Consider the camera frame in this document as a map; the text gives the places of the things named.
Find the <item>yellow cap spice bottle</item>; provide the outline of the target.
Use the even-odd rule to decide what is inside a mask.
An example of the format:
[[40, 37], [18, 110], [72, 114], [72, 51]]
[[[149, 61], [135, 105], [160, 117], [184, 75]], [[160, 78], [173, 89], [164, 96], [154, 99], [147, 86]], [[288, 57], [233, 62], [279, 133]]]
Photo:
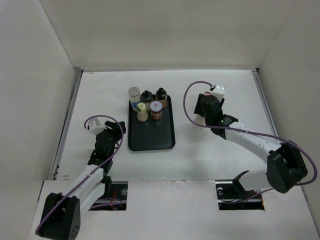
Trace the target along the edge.
[[143, 102], [140, 102], [136, 106], [136, 112], [137, 112], [137, 119], [140, 122], [146, 122], [148, 120], [148, 112], [146, 105]]

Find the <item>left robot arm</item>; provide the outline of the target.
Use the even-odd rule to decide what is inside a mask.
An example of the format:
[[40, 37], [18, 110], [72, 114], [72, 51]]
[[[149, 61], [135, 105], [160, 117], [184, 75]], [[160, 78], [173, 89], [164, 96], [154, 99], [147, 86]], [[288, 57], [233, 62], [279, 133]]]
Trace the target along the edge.
[[108, 176], [113, 157], [122, 146], [126, 125], [108, 117], [102, 132], [95, 138], [95, 147], [84, 171], [68, 188], [50, 193], [44, 202], [42, 216], [35, 235], [49, 240], [77, 238], [81, 218], [96, 200], [112, 195], [112, 180]]

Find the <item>blue label bead jar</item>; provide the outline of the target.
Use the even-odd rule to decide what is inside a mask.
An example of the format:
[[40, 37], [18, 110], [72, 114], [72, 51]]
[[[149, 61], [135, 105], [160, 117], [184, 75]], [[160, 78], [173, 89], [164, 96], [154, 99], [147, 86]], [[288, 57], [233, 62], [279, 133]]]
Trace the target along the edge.
[[141, 94], [138, 87], [131, 87], [128, 90], [129, 101], [133, 111], [137, 111], [137, 105], [141, 102]]

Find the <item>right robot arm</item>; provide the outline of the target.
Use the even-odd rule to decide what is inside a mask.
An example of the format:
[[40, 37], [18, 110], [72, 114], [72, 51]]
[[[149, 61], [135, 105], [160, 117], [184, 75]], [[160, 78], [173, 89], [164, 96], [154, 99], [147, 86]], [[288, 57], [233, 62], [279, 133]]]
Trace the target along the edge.
[[272, 188], [285, 194], [307, 176], [307, 167], [297, 148], [270, 136], [250, 134], [237, 118], [223, 113], [223, 102], [214, 95], [201, 93], [194, 113], [204, 118], [206, 127], [211, 127], [215, 135], [240, 145], [266, 165], [262, 170], [245, 170], [232, 180], [231, 190], [236, 197], [243, 198], [259, 188]]

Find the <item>black plastic tray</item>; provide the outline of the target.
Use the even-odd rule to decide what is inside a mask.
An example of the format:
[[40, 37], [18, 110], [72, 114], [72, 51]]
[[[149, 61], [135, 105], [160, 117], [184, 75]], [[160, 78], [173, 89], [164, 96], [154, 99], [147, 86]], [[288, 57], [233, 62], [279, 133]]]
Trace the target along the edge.
[[131, 151], [170, 150], [176, 145], [172, 99], [167, 97], [167, 106], [162, 110], [162, 117], [140, 122], [137, 113], [128, 105], [128, 124], [126, 128], [127, 145]]

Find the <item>black knob spice bottle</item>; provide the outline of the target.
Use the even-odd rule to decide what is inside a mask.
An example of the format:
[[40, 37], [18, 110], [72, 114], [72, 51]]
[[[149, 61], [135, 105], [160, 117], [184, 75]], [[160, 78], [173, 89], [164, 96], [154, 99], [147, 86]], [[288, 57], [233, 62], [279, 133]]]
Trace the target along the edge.
[[168, 98], [168, 94], [166, 92], [166, 90], [164, 90], [163, 87], [160, 87], [156, 93], [155, 93], [155, 98], [158, 102], [161, 103], [162, 105], [162, 109], [166, 108], [167, 106], [167, 98]]

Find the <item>black cap spice bottle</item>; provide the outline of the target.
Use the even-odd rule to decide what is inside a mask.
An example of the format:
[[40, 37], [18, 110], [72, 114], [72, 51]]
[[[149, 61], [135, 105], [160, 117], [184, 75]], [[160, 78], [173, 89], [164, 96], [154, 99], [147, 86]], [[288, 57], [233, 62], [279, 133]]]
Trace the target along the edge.
[[141, 93], [140, 98], [141, 98], [141, 102], [144, 103], [146, 106], [146, 111], [149, 112], [151, 110], [150, 105], [154, 101], [152, 92], [145, 90], [144, 92]]

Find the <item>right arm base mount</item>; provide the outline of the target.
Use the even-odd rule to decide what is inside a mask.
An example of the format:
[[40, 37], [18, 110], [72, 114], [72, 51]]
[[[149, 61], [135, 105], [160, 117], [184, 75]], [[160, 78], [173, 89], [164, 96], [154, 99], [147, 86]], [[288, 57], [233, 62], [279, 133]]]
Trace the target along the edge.
[[239, 179], [248, 172], [244, 171], [234, 179], [224, 179], [215, 182], [218, 209], [220, 211], [244, 211], [265, 210], [263, 198], [259, 193], [261, 190], [245, 190]]

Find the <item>red label white lid jar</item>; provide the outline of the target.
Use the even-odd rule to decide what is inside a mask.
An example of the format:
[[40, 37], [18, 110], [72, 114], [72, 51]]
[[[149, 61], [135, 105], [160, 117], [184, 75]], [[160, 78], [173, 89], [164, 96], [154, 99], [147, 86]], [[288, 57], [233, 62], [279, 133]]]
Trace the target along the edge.
[[159, 120], [162, 118], [162, 103], [159, 101], [153, 101], [150, 104], [151, 117], [154, 120]]

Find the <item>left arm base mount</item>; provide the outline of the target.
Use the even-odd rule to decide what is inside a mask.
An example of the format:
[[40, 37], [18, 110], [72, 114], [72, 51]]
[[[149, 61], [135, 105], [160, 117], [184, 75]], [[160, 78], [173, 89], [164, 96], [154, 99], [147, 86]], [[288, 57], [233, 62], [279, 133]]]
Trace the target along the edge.
[[90, 211], [125, 211], [128, 197], [127, 181], [112, 181], [105, 186], [104, 195], [101, 196]]

